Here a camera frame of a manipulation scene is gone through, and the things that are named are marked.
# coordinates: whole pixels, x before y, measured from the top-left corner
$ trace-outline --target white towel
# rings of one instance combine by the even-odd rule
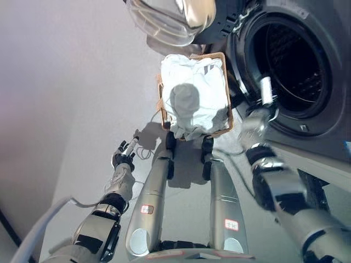
[[[228,101],[220,59],[168,55],[161,64],[162,99],[175,138],[193,140],[228,127]]]

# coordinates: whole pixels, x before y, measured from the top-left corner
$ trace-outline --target laundry basket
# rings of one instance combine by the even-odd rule
[[[210,135],[210,138],[215,138],[224,133],[231,131],[234,127],[233,113],[231,112],[231,104],[230,104],[227,69],[225,67],[225,56],[222,52],[216,52],[216,53],[210,53],[210,54],[199,55],[199,56],[191,56],[190,58],[195,60],[211,58],[211,59],[221,59],[222,61],[222,70],[223,70],[223,75],[225,79],[225,92],[227,94],[227,100],[228,100],[228,128],[224,130],[216,131],[215,133],[212,133],[212,134],[204,134],[204,135]],[[161,127],[163,130],[169,130],[171,127],[172,119],[167,114],[167,111],[165,110],[165,107],[163,105],[163,100],[162,100],[163,83],[162,83],[161,74],[157,75],[157,90],[158,90],[158,103],[156,105],[156,109],[157,111],[161,112]]]

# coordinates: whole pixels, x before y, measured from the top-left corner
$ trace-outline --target white floor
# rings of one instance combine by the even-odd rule
[[[51,202],[67,195],[96,202],[112,175],[111,154],[137,129],[144,148],[155,152],[162,147],[160,116],[150,123],[162,56],[146,46],[121,0],[13,0],[1,5],[0,91],[5,97],[0,96],[0,142],[5,151],[0,150],[0,206],[24,237]],[[216,148],[240,150],[236,124],[216,140]],[[189,154],[199,155],[199,144],[178,146],[162,239],[207,244],[210,183],[201,180],[202,165],[190,164]],[[233,160],[250,182],[244,156]],[[135,157],[137,180],[145,181],[151,162],[152,157]],[[286,233],[248,195],[238,171],[225,163],[239,193],[250,253],[267,262],[299,262]],[[133,202],[123,216],[113,262],[127,261],[124,235],[132,209]],[[41,260],[89,212],[65,207],[46,231]]]

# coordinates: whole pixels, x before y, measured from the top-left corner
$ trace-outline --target robotic hand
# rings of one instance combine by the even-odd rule
[[[326,211],[307,205],[307,190],[298,174],[264,141],[268,123],[276,116],[269,77],[262,79],[261,93],[262,104],[247,113],[239,136],[251,165],[256,201],[275,212],[305,262],[351,262],[350,230]]]
[[[112,155],[111,164],[115,169],[105,195],[85,218],[75,232],[72,244],[57,250],[45,263],[109,262],[115,252],[121,229],[122,214],[132,199],[135,178],[133,149],[139,138],[126,144],[123,141]]]

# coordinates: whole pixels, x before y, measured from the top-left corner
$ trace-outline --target white wall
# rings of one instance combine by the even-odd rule
[[[134,30],[121,0],[1,1],[0,39],[0,207],[23,238],[52,202],[77,106],[87,99],[84,91],[104,93],[106,86],[128,90],[132,85],[151,116],[155,108],[147,102],[157,95],[150,83],[154,85],[160,57]],[[151,57],[154,63],[148,65]],[[145,86],[152,90],[149,97],[143,94],[148,93]],[[86,148],[79,151],[92,150],[89,140],[106,136],[104,129],[111,132],[99,129],[97,108],[108,112],[110,105],[127,101],[129,108],[116,111],[142,123],[134,117],[133,96],[138,94],[124,95],[129,97],[114,93],[107,104],[97,101],[90,107],[84,117],[94,118],[98,131],[96,137],[84,137]],[[116,112],[105,116],[109,128],[122,130],[124,137],[107,142],[111,148],[133,133],[114,116]]]

